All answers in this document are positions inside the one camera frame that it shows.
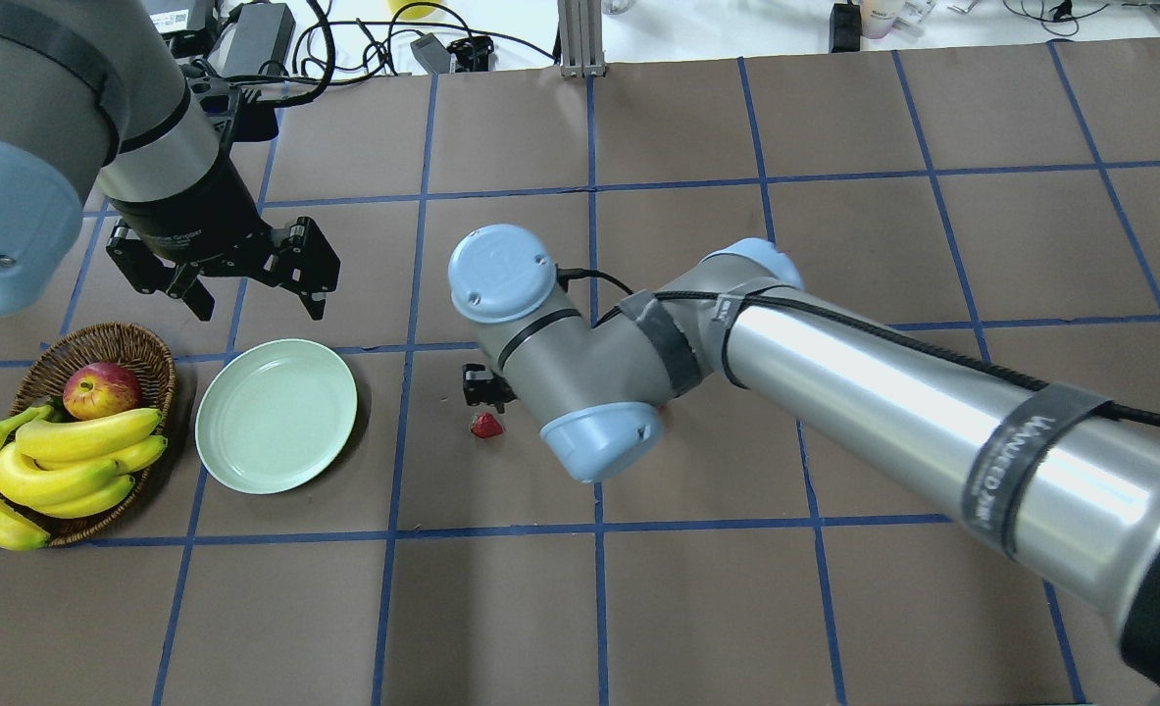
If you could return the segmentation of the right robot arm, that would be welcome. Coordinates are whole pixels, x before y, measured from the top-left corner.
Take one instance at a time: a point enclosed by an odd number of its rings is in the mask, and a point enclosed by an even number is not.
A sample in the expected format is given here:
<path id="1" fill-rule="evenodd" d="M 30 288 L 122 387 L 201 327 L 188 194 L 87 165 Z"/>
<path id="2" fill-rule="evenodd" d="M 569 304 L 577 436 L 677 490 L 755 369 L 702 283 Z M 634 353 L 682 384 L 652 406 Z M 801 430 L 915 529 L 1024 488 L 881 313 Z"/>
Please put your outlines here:
<path id="1" fill-rule="evenodd" d="M 488 358 L 473 405 L 525 405 L 571 478 L 623 473 L 708 376 L 768 399 L 1109 623 L 1159 687 L 1160 413 L 934 347 L 813 294 L 744 238 L 589 325 L 532 232 L 467 233 L 454 310 Z"/>

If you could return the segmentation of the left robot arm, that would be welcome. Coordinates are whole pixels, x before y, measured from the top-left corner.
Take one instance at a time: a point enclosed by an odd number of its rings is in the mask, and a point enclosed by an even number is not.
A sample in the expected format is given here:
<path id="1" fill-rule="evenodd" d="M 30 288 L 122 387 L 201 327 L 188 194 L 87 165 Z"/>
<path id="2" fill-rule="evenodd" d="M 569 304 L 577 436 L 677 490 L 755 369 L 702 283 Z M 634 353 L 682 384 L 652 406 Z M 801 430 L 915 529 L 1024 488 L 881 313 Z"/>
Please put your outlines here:
<path id="1" fill-rule="evenodd" d="M 137 1 L 0 1 L 0 318 L 45 293 L 100 189 L 119 214 L 106 250 L 139 293 L 208 321 L 204 278 L 247 277 L 318 321 L 338 254 L 312 219 L 270 227 L 230 150 L 329 83 L 260 99 L 247 77 L 197 77 Z"/>

